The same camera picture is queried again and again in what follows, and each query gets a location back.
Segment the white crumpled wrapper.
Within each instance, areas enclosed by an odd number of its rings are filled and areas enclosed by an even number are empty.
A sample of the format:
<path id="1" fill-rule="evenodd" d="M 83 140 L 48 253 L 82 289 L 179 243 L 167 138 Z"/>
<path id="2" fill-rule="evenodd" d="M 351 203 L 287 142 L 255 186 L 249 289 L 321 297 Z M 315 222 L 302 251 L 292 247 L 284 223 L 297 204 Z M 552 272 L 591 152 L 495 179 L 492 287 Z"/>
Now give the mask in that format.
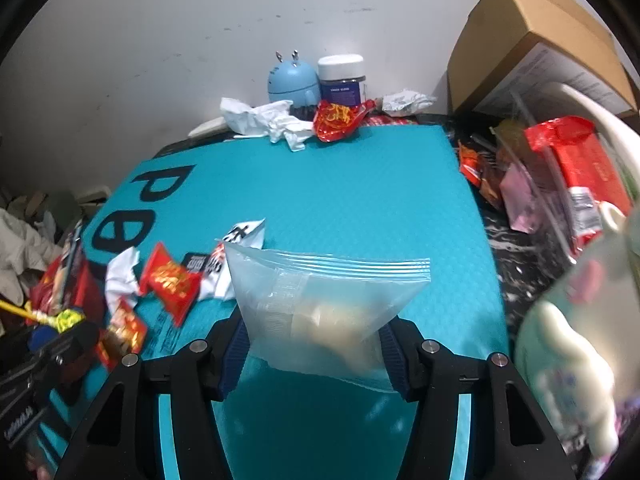
<path id="1" fill-rule="evenodd" d="M 136 306 L 140 289 L 134 269 L 139 262 L 140 252 L 135 247 L 129 247 L 108 263 L 104 296 L 111 314 L 116 312 L 122 300 L 126 301 L 130 308 Z"/>

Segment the red cartoon snack packet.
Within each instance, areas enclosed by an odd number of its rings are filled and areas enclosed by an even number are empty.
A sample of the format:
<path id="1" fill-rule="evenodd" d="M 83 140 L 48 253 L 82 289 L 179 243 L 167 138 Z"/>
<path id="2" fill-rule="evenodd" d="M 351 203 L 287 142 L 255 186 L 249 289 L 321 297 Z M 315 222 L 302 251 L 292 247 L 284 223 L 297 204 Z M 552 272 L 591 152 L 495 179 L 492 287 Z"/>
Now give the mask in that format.
<path id="1" fill-rule="evenodd" d="M 119 299 L 107 328 L 100 333 L 96 355 L 102 365 L 111 372 L 129 353 L 142 351 L 148 328 L 142 318 L 125 299 Z"/>

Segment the teal foam mat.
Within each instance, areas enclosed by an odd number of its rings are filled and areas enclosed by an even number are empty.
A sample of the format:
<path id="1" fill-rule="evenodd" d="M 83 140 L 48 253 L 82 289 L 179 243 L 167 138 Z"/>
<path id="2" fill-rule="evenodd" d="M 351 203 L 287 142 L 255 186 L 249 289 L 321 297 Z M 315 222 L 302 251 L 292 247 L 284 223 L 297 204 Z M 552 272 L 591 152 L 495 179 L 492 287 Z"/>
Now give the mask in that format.
<path id="1" fill-rule="evenodd" d="M 265 244 L 366 260 L 427 258 L 431 281 L 402 311 L 457 354 L 506 351 L 498 274 L 472 191 L 438 127 L 364 128 L 294 153 L 266 139 L 142 162 L 88 225 L 90 260 L 136 242 L 181 259 L 235 223 L 264 220 Z M 396 392 L 285 373 L 258 359 L 214 408 L 238 479 L 393 479 L 416 409 Z"/>

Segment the white black snack packet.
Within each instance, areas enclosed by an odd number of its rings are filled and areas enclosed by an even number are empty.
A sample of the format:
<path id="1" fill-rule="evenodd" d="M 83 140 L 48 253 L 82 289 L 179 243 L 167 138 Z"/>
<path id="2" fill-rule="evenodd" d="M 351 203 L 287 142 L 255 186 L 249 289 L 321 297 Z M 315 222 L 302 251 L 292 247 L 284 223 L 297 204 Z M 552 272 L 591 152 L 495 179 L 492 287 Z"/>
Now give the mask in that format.
<path id="1" fill-rule="evenodd" d="M 196 300 L 232 300 L 235 297 L 229 270 L 226 246 L 238 244 L 243 247 L 262 248 L 264 246 L 266 220 L 235 223 L 220 240 L 210 254 L 187 252 L 182 259 L 186 270 L 202 276 L 200 291 Z"/>

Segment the small white wrapper at back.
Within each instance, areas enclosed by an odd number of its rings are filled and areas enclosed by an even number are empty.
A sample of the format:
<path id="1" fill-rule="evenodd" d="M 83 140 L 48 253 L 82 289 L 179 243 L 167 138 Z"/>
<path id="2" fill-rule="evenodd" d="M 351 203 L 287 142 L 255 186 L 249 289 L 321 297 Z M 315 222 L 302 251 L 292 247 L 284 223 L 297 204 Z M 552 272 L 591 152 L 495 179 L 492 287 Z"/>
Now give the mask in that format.
<path id="1" fill-rule="evenodd" d="M 427 96 L 421 92 L 405 89 L 383 96 L 381 110 L 394 117 L 420 115 L 436 102 L 436 96 Z"/>

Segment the white cloth pile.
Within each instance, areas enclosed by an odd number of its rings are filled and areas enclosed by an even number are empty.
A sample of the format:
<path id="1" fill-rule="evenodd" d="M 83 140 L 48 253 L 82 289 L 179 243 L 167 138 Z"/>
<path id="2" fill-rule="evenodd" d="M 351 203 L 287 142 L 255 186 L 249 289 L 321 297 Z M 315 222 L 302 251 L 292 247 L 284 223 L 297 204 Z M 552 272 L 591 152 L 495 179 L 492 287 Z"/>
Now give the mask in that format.
<path id="1" fill-rule="evenodd" d="M 25 293 L 20 276 L 26 270 L 47 270 L 62 248 L 5 209 L 1 209 L 0 229 L 1 296 L 21 306 Z"/>

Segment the white lid dark jar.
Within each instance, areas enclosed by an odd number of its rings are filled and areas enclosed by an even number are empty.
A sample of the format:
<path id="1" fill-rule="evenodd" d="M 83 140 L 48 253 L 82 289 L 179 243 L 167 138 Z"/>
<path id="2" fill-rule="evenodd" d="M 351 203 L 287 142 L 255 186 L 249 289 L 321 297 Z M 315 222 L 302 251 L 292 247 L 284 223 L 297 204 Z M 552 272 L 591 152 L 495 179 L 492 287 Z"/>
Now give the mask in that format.
<path id="1" fill-rule="evenodd" d="M 319 58 L 317 66 L 323 101 L 353 107 L 366 100 L 366 72 L 362 55 L 328 55 Z"/>

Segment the cardboard box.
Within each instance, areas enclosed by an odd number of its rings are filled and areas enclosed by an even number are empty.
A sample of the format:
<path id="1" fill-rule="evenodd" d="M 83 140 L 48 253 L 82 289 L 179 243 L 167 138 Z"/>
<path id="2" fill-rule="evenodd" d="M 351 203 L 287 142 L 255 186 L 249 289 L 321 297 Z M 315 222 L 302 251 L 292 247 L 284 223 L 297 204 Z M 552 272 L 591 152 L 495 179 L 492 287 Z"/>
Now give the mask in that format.
<path id="1" fill-rule="evenodd" d="M 638 110 L 614 38 L 575 0 L 480 0 L 447 67 L 454 113 L 506 116 L 548 82 L 568 84 L 616 116 Z"/>

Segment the blue deer humidifier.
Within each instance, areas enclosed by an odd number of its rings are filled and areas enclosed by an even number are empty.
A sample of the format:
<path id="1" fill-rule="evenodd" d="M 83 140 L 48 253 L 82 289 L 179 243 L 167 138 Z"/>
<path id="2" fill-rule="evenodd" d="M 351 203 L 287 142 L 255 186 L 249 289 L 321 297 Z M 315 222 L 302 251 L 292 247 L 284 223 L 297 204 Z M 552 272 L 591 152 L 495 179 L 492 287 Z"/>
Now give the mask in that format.
<path id="1" fill-rule="evenodd" d="M 299 58 L 297 50 L 290 58 L 276 52 L 276 58 L 278 62 L 267 80 L 269 101 L 290 101 L 292 108 L 316 107 L 320 102 L 320 87 L 314 68 Z"/>

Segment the clear zip bag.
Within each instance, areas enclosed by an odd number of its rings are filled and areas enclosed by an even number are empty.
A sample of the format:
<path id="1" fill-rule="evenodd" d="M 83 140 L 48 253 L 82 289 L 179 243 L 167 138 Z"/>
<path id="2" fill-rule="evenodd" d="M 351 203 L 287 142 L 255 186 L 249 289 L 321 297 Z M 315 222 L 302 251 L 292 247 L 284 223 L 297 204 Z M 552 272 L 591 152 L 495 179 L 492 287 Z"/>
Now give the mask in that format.
<path id="1" fill-rule="evenodd" d="M 430 284 L 430 259 L 345 259 L 240 244 L 224 252 L 254 358 L 282 372 L 390 391 L 378 332 Z"/>

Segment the red candy packet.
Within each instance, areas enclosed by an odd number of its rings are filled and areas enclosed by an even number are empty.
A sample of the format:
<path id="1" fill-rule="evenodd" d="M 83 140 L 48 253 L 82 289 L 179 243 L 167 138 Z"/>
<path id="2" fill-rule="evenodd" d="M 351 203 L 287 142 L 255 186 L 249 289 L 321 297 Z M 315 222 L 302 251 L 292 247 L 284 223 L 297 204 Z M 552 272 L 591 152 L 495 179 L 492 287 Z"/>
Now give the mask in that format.
<path id="1" fill-rule="evenodd" d="M 141 296 L 152 292 L 160 298 L 174 325 L 181 327 L 198 298 L 201 280 L 201 273 L 175 262 L 165 245 L 158 242 L 143 267 L 139 292 Z"/>

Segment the yellow green lollipop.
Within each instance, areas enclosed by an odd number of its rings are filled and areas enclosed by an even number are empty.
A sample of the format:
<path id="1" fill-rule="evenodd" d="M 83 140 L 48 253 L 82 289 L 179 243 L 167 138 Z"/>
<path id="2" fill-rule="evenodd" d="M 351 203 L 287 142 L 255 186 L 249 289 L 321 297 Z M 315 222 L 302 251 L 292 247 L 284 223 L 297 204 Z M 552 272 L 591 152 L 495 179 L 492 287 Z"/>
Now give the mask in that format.
<path id="1" fill-rule="evenodd" d="M 35 322 L 39 325 L 49 326 L 59 334 L 66 332 L 66 330 L 69 330 L 71 327 L 85 319 L 85 315 L 73 309 L 63 310 L 58 312 L 57 315 L 48 315 L 41 311 L 31 311 L 14 306 L 14 304 L 9 304 L 3 300 L 0 301 L 0 307 L 2 310 L 20 316 L 21 318 L 26 318 L 26 320 Z"/>

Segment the white crumpled tissue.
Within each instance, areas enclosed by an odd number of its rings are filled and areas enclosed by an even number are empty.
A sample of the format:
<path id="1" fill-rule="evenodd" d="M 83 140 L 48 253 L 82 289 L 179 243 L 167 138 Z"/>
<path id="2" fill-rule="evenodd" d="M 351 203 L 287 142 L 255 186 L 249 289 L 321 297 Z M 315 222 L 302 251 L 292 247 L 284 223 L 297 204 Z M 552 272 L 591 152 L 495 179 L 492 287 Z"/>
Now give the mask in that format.
<path id="1" fill-rule="evenodd" d="M 268 136 L 272 144 L 285 140 L 292 152 L 299 152 L 305 149 L 305 142 L 316 134 L 312 122 L 291 114 L 292 106 L 291 100 L 256 107 L 231 98 L 220 101 L 224 121 L 238 136 Z"/>

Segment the red wrapper at back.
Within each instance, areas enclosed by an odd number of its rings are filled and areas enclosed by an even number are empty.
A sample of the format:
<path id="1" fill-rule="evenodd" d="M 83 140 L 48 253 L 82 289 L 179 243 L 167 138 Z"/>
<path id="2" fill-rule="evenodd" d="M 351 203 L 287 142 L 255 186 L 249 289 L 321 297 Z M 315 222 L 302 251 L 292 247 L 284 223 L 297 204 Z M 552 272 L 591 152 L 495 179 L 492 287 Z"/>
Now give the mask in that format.
<path id="1" fill-rule="evenodd" d="M 367 100 L 355 106 L 322 100 L 314 115 L 312 128 L 323 143 L 341 141 L 351 136 L 375 107 L 375 100 Z"/>

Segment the white cartoon kettle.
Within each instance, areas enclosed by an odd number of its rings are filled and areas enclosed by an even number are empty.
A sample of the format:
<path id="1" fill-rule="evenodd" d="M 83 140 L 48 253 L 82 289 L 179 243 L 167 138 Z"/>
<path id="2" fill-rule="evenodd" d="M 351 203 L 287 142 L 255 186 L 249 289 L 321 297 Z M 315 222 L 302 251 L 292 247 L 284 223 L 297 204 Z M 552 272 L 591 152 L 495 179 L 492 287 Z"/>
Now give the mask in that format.
<path id="1" fill-rule="evenodd" d="M 514 362 L 556 433 L 618 448 L 616 420 L 639 397 L 639 211 L 600 206 L 604 231 L 531 307 Z"/>

